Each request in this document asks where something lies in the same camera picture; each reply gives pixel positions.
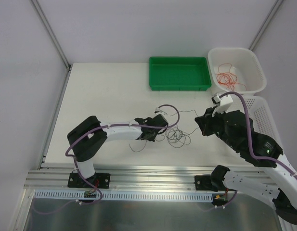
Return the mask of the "aluminium frame post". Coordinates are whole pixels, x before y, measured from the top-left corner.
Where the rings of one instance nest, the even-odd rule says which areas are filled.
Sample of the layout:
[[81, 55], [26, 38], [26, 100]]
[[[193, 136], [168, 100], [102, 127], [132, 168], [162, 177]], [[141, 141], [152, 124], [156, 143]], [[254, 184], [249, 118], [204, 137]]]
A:
[[56, 52], [58, 53], [61, 61], [63, 62], [65, 68], [69, 71], [72, 67], [72, 65], [69, 63], [48, 19], [47, 19], [47, 16], [46, 14], [44, 13], [43, 9], [42, 9], [42, 6], [40, 5], [39, 1], [38, 0], [30, 0], [29, 1], [33, 7], [33, 9], [35, 10], [38, 18], [40, 19], [45, 31], [47, 32]]
[[285, 3], [285, 0], [276, 0], [272, 5], [271, 9], [269, 10], [267, 16], [265, 17], [264, 21], [262, 22], [261, 26], [259, 27], [256, 35], [252, 39], [248, 49], [254, 51], [258, 44], [260, 43], [261, 39], [263, 38], [265, 32], [267, 31], [269, 25], [280, 11], [282, 5]]

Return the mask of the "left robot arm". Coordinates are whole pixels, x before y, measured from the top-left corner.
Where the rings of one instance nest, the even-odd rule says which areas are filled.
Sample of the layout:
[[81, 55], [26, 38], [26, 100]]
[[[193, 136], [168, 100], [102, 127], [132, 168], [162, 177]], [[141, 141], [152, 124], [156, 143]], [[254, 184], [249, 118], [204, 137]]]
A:
[[104, 143], [119, 140], [155, 141], [157, 134], [167, 126], [168, 122], [162, 115], [135, 118], [115, 126], [109, 122], [99, 121], [94, 115], [89, 116], [67, 134], [67, 140], [73, 146], [72, 151], [80, 171], [78, 181], [83, 188], [96, 185], [97, 176], [92, 158]]

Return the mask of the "green plastic tray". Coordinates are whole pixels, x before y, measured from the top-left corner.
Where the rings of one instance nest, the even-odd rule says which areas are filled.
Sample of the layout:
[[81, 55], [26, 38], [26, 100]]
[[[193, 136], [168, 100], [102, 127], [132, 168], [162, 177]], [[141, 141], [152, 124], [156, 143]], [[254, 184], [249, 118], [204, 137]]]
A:
[[154, 91], [206, 91], [211, 87], [205, 57], [149, 58], [149, 86]]

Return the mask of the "aluminium mounting rail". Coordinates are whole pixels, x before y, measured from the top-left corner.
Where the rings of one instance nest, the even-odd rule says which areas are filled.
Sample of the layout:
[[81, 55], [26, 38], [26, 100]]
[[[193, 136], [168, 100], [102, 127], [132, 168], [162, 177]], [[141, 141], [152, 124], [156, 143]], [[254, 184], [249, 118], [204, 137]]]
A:
[[[73, 164], [48, 164], [30, 170], [26, 189], [66, 189]], [[194, 192], [197, 175], [210, 175], [213, 167], [95, 165], [97, 173], [109, 173], [112, 191]]]

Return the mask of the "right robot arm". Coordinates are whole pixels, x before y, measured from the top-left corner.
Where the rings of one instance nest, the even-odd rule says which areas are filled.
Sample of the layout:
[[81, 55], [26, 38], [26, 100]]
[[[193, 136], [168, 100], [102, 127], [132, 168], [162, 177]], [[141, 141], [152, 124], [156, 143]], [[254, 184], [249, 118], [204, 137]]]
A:
[[216, 113], [214, 108], [208, 108], [195, 122], [203, 136], [215, 135], [276, 183], [269, 186], [218, 165], [210, 175], [212, 189], [240, 191], [273, 208], [283, 220], [297, 225], [297, 175], [280, 145], [272, 137], [254, 131], [252, 119], [239, 110]]

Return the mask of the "white solid plastic basket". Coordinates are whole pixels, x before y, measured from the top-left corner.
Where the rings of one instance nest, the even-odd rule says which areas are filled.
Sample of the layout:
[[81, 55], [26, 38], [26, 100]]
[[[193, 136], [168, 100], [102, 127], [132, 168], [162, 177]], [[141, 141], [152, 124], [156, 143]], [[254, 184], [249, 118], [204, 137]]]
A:
[[207, 58], [212, 94], [235, 91], [254, 95], [267, 86], [258, 58], [249, 49], [213, 48]]

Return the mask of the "right aluminium frame post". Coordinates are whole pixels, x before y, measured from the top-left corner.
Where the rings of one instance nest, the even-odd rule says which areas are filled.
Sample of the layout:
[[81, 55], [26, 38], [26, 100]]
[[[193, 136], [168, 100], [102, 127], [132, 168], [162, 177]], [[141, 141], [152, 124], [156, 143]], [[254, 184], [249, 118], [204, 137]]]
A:
[[272, 5], [271, 9], [269, 10], [267, 16], [265, 17], [264, 21], [262, 22], [261, 26], [259, 27], [256, 35], [252, 39], [248, 49], [254, 51], [258, 44], [260, 43], [261, 39], [263, 38], [265, 32], [267, 31], [269, 25], [280, 11], [282, 5], [285, 3], [285, 0], [276, 0]]

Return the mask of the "left aluminium frame post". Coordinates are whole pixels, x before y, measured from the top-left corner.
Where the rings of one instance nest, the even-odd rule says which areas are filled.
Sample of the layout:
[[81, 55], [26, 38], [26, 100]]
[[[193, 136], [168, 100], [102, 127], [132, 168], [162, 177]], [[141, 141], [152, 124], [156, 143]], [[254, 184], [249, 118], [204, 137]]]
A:
[[40, 19], [45, 31], [47, 32], [56, 52], [58, 53], [61, 61], [63, 62], [65, 68], [69, 71], [72, 67], [72, 65], [69, 63], [48, 19], [47, 19], [47, 16], [46, 14], [44, 13], [43, 9], [42, 9], [42, 6], [40, 5], [39, 1], [38, 0], [30, 0], [29, 1], [33, 7], [33, 9], [35, 10], [38, 18]]

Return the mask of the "white perforated plastic basket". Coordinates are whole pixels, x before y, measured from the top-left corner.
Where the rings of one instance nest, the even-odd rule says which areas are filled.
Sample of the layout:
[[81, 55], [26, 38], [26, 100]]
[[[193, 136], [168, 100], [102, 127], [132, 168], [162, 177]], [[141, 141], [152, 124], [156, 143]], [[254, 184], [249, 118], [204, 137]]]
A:
[[245, 161], [258, 167], [275, 168], [276, 162], [267, 158], [284, 157], [284, 151], [267, 102], [261, 97], [250, 97], [245, 99], [245, 103], [251, 127], [253, 154], [264, 159], [255, 159], [250, 154], [243, 110], [228, 112], [229, 136], [225, 136], [225, 142]]

